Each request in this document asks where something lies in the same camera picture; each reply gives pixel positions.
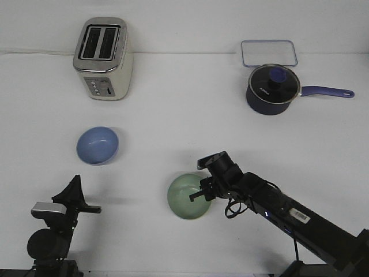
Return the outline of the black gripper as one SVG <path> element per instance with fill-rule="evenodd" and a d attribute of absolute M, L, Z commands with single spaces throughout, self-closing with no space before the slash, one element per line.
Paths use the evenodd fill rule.
<path fill-rule="evenodd" d="M 66 208 L 65 215 L 46 217 L 46 225 L 56 230 L 72 230 L 78 223 L 78 215 L 81 212 L 100 214 L 101 206 L 87 205 L 82 192 L 81 177 L 75 175 L 63 191 L 52 196 L 52 202 L 63 204 Z"/>
<path fill-rule="evenodd" d="M 236 200 L 240 196 L 240 191 L 235 185 L 244 175 L 239 166 L 232 161 L 227 152 L 206 165 L 211 177 L 200 181 L 201 190 L 189 195 L 190 201 L 201 196 L 204 196 L 206 201 L 216 197 Z"/>

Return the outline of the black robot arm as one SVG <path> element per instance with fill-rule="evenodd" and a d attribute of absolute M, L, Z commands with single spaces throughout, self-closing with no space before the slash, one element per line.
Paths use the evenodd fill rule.
<path fill-rule="evenodd" d="M 75 175 L 52 202 L 37 202 L 31 215 L 46 223 L 45 229 L 33 233 L 27 252 L 34 259 L 35 276 L 83 276 L 75 260 L 68 260 L 79 213 L 99 214 L 100 206 L 88 205 L 82 192 L 81 177 Z"/>
<path fill-rule="evenodd" d="M 296 259 L 283 276 L 368 276 L 368 230 L 354 237 L 345 230 L 285 195 L 275 184 L 253 173 L 243 173 L 225 152 L 204 157 L 197 162 L 199 170 L 208 169 L 211 176 L 202 179 L 200 191 L 190 200 L 204 196 L 228 199 L 227 218 L 244 212 L 242 206 L 260 214 L 270 223 L 301 244 L 322 264 L 305 264 Z"/>

